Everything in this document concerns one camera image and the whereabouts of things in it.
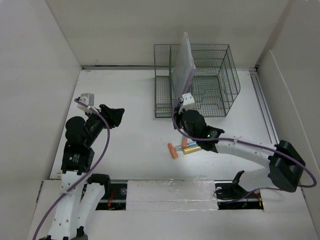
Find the light blue capped marker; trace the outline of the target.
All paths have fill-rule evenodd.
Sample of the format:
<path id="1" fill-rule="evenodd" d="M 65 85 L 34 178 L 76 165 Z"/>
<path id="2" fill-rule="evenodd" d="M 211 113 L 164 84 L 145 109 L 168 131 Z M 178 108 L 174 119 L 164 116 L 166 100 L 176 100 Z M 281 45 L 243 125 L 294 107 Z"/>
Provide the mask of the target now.
<path id="1" fill-rule="evenodd" d="M 193 147 L 193 146 L 197 146 L 197 143 L 195 141 L 188 142 L 187 148 L 188 147 Z M 175 149 L 176 149 L 176 151 L 182 151 L 183 150 L 182 145 L 175 146 Z"/>

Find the orange marker pen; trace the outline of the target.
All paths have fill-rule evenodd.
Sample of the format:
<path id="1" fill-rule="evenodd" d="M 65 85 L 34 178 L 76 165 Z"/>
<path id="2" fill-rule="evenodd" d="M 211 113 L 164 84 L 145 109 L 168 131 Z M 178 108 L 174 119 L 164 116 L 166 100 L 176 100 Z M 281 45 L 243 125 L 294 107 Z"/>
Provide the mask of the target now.
<path id="1" fill-rule="evenodd" d="M 173 159 L 177 159 L 178 158 L 178 153 L 177 153 L 175 147 L 171 143 L 168 143 L 167 147 L 168 147 L 168 150 L 169 150 L 169 153 L 170 153 L 171 157 Z"/>

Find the white notebook booklet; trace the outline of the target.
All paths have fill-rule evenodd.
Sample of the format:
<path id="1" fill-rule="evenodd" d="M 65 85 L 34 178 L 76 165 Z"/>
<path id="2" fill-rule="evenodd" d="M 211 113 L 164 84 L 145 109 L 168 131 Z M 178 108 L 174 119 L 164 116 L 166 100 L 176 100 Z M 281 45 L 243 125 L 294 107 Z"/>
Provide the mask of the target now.
<path id="1" fill-rule="evenodd" d="M 183 95 L 187 78 L 194 68 L 196 66 L 192 56 L 189 36 L 187 32 L 184 32 L 172 71 L 172 85 L 176 98 L 180 98 Z"/>

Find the orange capped clear marker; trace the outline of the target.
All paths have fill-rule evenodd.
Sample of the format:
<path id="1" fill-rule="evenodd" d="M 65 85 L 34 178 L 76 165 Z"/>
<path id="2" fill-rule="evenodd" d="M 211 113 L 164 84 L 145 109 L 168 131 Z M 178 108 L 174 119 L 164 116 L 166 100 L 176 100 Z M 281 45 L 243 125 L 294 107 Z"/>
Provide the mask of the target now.
<path id="1" fill-rule="evenodd" d="M 183 149 L 188 147 L 188 138 L 186 136 L 182 136 L 181 146 Z"/>

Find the clear zip pouch purple zipper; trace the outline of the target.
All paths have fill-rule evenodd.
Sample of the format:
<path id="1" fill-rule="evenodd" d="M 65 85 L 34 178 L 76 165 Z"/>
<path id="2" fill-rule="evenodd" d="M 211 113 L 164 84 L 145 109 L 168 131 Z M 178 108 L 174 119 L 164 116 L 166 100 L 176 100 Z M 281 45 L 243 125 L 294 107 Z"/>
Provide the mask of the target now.
<path id="1" fill-rule="evenodd" d="M 186 81 L 184 89 L 183 89 L 183 94 L 186 94 L 188 92 L 188 89 L 192 84 L 192 80 L 193 80 L 195 73 L 196 73 L 196 68 L 192 69 L 192 71 L 189 73 L 189 76 L 187 77 L 187 81 Z"/>

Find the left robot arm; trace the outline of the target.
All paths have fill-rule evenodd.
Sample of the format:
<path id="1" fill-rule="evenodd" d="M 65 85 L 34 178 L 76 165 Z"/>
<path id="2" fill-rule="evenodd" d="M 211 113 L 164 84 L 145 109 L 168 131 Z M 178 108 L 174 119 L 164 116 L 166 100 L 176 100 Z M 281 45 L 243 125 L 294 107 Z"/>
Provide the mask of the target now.
<path id="1" fill-rule="evenodd" d="M 61 194 L 43 216 L 43 224 L 55 210 L 46 240 L 86 240 L 88 225 L 103 198 L 111 194 L 111 179 L 107 174 L 93 173 L 98 166 L 93 162 L 92 145 L 102 132 L 121 124 L 124 108 L 98 109 L 81 104 L 87 119 L 70 118 L 65 124 L 66 143 L 61 164 Z"/>

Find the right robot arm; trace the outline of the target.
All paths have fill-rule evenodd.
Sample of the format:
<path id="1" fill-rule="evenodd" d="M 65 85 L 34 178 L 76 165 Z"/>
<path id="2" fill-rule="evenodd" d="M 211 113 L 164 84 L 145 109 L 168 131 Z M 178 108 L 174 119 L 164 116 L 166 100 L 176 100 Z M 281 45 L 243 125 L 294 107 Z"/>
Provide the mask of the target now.
<path id="1" fill-rule="evenodd" d="M 243 197 L 258 188 L 276 187 L 289 193 L 297 190 L 306 163 L 290 142 L 281 140 L 278 144 L 264 146 L 231 137 L 224 130 L 208 125 L 204 116 L 192 109 L 175 110 L 172 119 L 175 129 L 195 140 L 203 150 L 235 156 L 261 166 L 258 170 L 241 170 L 236 174 L 231 184 L 235 196 Z"/>

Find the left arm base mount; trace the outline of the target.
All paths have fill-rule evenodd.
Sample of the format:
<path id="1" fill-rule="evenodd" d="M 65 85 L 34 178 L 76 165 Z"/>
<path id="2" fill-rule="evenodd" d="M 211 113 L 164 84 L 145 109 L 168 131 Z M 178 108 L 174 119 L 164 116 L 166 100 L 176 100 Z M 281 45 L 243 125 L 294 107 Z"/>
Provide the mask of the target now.
<path id="1" fill-rule="evenodd" d="M 97 211 L 120 211 L 126 209 L 128 181 L 111 180 L 107 174 L 93 174 L 93 183 L 104 186 L 105 193 L 99 201 Z"/>

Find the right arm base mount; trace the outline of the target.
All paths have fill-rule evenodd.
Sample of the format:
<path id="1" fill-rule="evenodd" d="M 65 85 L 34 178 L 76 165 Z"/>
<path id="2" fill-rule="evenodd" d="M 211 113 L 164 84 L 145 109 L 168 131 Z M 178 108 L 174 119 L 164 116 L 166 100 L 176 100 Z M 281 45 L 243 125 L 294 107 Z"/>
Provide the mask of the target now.
<path id="1" fill-rule="evenodd" d="M 261 194 L 257 191 L 249 194 L 240 185 L 245 171 L 239 171 L 233 180 L 215 181 L 213 197 L 217 199 L 218 210 L 263 210 Z"/>

